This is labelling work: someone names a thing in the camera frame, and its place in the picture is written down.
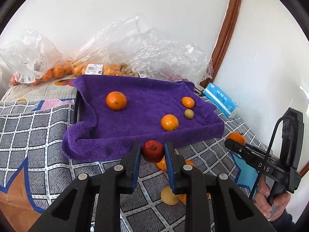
purple towel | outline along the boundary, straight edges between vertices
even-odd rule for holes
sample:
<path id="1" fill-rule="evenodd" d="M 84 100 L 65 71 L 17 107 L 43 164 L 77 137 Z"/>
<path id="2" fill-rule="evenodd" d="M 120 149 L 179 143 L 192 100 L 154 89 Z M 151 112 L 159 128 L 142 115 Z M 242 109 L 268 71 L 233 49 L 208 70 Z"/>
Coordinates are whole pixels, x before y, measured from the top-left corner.
<path id="1" fill-rule="evenodd" d="M 73 82 L 84 100 L 80 122 L 64 134 L 62 152 L 83 162 L 121 159 L 135 141 L 150 139 L 171 142 L 179 148 L 202 140 L 222 137 L 224 122 L 213 112 L 216 107 L 193 92 L 192 83 L 174 83 L 146 78 L 82 75 Z M 105 99 L 111 91 L 127 97 L 127 106 L 110 110 Z M 184 116 L 181 104 L 185 96 L 195 101 L 194 118 Z M 165 132 L 161 118 L 173 114 L 179 120 L 178 130 Z"/>

metal screw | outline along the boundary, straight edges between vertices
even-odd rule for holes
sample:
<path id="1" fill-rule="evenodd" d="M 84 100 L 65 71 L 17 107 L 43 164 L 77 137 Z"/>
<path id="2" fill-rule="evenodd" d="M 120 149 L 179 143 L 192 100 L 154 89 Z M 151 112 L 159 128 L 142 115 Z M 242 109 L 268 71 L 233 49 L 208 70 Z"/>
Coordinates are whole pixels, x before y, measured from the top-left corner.
<path id="1" fill-rule="evenodd" d="M 227 180 L 228 179 L 228 175 L 226 173 L 221 173 L 221 174 L 219 174 L 219 178 L 221 180 Z"/>
<path id="2" fill-rule="evenodd" d="M 186 165 L 183 166 L 183 168 L 186 171 L 191 171 L 193 167 L 191 165 L 186 164 Z"/>
<path id="3" fill-rule="evenodd" d="M 82 180 L 85 180 L 87 179 L 88 175 L 86 173 L 81 173 L 79 176 L 78 176 L 78 179 L 80 179 L 81 181 Z"/>
<path id="4" fill-rule="evenodd" d="M 116 166 L 114 166 L 114 170 L 115 170 L 115 171 L 121 171 L 121 170 L 123 170 L 123 165 L 116 165 Z"/>

white wall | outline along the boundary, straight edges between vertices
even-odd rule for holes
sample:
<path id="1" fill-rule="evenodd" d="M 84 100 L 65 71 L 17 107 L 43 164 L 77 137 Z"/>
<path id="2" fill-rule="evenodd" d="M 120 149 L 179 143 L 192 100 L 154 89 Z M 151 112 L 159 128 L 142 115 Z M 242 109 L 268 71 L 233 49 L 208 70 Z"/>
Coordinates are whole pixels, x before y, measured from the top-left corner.
<path id="1" fill-rule="evenodd" d="M 309 92 L 309 42 L 279 0 L 242 0 L 234 34 L 214 81 L 240 106 L 240 116 L 266 145 L 289 105 L 305 113 Z M 309 161 L 309 118 L 301 169 Z M 272 147 L 280 154 L 281 127 Z"/>
<path id="2" fill-rule="evenodd" d="M 39 30 L 64 55 L 85 44 L 114 20 L 141 13 L 173 39 L 201 44 L 211 52 L 229 0 L 27 0 L 0 36 L 0 46 L 24 29 Z"/>

plastic wrap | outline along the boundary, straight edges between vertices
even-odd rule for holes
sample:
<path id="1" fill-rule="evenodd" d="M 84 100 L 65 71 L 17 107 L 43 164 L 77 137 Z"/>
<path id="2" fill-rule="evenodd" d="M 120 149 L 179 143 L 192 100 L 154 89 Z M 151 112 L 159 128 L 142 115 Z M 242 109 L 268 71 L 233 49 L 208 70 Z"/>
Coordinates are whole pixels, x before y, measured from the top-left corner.
<path id="1" fill-rule="evenodd" d="M 75 76 L 85 74 L 89 64 L 101 65 L 99 72 L 106 75 L 189 80 L 196 84 L 212 73 L 210 59 L 198 45 L 163 39 L 152 29 L 142 31 L 139 17 L 112 23 L 71 58 Z"/>
<path id="2" fill-rule="evenodd" d="M 25 31 L 22 41 L 2 47 L 0 56 L 14 72 L 31 78 L 41 78 L 62 58 L 51 41 L 34 30 Z"/>
<path id="3" fill-rule="evenodd" d="M 32 78 L 15 72 L 10 79 L 10 83 L 13 86 L 18 84 L 30 84 L 34 86 L 43 82 L 51 81 L 52 79 L 63 78 L 64 76 L 69 74 L 72 74 L 71 61 L 58 61 L 56 63 L 56 66 L 52 69 L 47 70 L 41 78 Z"/>

orange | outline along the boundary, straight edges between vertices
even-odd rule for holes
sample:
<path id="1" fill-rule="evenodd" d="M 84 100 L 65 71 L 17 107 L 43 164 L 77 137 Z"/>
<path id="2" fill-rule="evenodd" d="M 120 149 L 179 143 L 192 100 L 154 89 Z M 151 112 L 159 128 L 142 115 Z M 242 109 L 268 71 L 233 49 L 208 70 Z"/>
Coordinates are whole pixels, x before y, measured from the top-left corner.
<path id="1" fill-rule="evenodd" d="M 120 65 L 105 65 L 104 74 L 105 75 L 116 75 L 116 72 L 120 72 Z"/>
<path id="2" fill-rule="evenodd" d="M 161 126 L 166 131 L 173 131 L 177 130 L 179 122 L 174 115 L 167 114 L 161 119 Z"/>
<path id="3" fill-rule="evenodd" d="M 66 75 L 72 74 L 72 65 L 69 64 L 68 62 L 65 62 L 65 63 L 63 64 L 63 69 L 64 69 L 64 73 L 65 73 Z"/>
<path id="4" fill-rule="evenodd" d="M 53 70 L 50 69 L 41 77 L 41 80 L 47 82 L 52 78 L 53 78 Z"/>
<path id="5" fill-rule="evenodd" d="M 158 168 L 160 168 L 163 171 L 166 171 L 166 163 L 165 163 L 165 156 L 163 159 L 157 163 Z"/>
<path id="6" fill-rule="evenodd" d="M 73 68 L 73 75 L 74 76 L 79 76 L 81 74 L 81 71 L 83 68 L 87 67 L 87 63 L 76 63 Z"/>
<path id="7" fill-rule="evenodd" d="M 180 198 L 180 200 L 182 201 L 183 204 L 186 205 L 186 202 L 187 202 L 187 195 L 184 194 L 184 195 Z"/>
<path id="8" fill-rule="evenodd" d="M 106 97 L 106 104 L 109 109 L 113 111 L 119 111 L 127 105 L 126 96 L 118 91 L 110 92 Z"/>
<path id="9" fill-rule="evenodd" d="M 36 79 L 34 82 L 30 83 L 30 85 L 35 86 L 38 85 L 40 83 L 39 79 Z"/>
<path id="10" fill-rule="evenodd" d="M 80 71 L 80 75 L 84 75 L 86 70 L 87 70 L 88 65 L 84 66 L 81 71 Z"/>
<path id="11" fill-rule="evenodd" d="M 238 143 L 240 143 L 242 145 L 246 144 L 246 138 L 243 135 L 241 135 L 240 133 L 238 133 L 238 132 L 231 133 L 227 137 L 227 139 L 228 138 L 230 138 L 230 139 L 232 139 L 232 140 L 234 140 L 234 141 L 236 141 L 236 142 L 238 142 Z"/>
<path id="12" fill-rule="evenodd" d="M 11 84 L 14 85 L 18 85 L 19 83 L 15 80 L 15 76 L 14 74 L 12 75 L 11 79 L 10 79 Z"/>
<path id="13" fill-rule="evenodd" d="M 54 78 L 62 78 L 64 76 L 64 69 L 59 65 L 53 69 Z"/>
<path id="14" fill-rule="evenodd" d="M 189 108 L 189 109 L 193 108 L 195 104 L 193 98 L 190 98 L 190 97 L 183 97 L 181 99 L 181 102 L 184 107 Z"/>
<path id="15" fill-rule="evenodd" d="M 186 162 L 186 164 L 195 167 L 195 165 L 194 165 L 194 163 L 192 161 L 186 159 L 185 162 Z"/>
<path id="16" fill-rule="evenodd" d="M 183 204 L 186 205 L 186 202 L 187 202 L 187 195 L 184 194 L 184 195 L 180 198 L 180 200 L 182 201 Z"/>

